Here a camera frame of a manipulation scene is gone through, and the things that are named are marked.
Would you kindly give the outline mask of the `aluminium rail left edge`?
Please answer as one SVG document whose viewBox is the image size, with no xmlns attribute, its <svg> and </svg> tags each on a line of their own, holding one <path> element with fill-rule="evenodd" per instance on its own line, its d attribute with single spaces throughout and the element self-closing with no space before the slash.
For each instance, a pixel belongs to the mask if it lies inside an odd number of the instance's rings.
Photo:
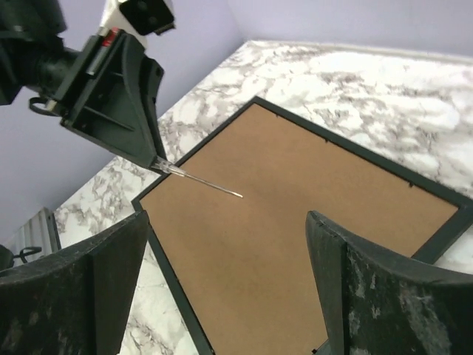
<svg viewBox="0 0 473 355">
<path fill-rule="evenodd" d="M 14 265 L 32 262 L 62 249 L 54 214 L 46 208 L 31 217 L 1 244 L 18 258 Z"/>
</svg>

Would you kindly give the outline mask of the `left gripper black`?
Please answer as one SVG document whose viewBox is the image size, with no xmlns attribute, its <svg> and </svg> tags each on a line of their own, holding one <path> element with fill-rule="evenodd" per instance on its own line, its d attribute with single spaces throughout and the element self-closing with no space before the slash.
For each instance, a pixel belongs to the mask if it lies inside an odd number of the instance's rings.
<svg viewBox="0 0 473 355">
<path fill-rule="evenodd" d="M 55 91 L 62 127 L 153 170 L 166 152 L 157 126 L 163 68 L 119 29 L 102 29 L 78 54 Z"/>
</svg>

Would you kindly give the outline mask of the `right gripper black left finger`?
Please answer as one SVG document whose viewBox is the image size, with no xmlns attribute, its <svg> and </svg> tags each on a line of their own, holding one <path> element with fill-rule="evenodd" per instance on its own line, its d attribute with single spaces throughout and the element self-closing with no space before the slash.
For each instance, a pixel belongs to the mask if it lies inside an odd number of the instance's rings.
<svg viewBox="0 0 473 355">
<path fill-rule="evenodd" d="M 1 273 L 2 354 L 118 354 L 150 222 L 136 212 Z"/>
</svg>

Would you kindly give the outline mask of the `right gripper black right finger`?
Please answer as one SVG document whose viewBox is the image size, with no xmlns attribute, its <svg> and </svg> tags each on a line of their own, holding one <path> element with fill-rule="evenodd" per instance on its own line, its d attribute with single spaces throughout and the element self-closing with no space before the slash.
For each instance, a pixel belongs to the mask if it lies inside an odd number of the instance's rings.
<svg viewBox="0 0 473 355">
<path fill-rule="evenodd" d="M 400 255 L 315 211 L 306 239 L 324 354 L 471 354 L 472 276 Z"/>
</svg>

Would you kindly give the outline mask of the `black picture frame brown backing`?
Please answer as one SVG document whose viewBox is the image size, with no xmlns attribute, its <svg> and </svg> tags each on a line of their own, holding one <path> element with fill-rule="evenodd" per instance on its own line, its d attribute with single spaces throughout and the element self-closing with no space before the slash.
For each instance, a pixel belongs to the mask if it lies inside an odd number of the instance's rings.
<svg viewBox="0 0 473 355">
<path fill-rule="evenodd" d="M 133 202 L 199 354 L 327 352 L 310 210 L 424 263 L 472 226 L 470 198 L 259 97 L 178 165 L 239 192 L 164 175 Z"/>
</svg>

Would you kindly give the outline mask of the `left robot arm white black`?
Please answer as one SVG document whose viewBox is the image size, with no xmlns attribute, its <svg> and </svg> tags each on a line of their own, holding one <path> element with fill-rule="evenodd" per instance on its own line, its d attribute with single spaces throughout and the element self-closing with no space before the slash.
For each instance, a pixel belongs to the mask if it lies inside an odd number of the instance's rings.
<svg viewBox="0 0 473 355">
<path fill-rule="evenodd" d="M 152 171 L 170 172 L 157 127 L 164 71 L 146 55 L 146 37 L 174 28 L 170 1 L 108 1 L 84 47 L 64 45 L 57 1 L 1 3 L 1 104 L 26 87 L 31 111 Z"/>
</svg>

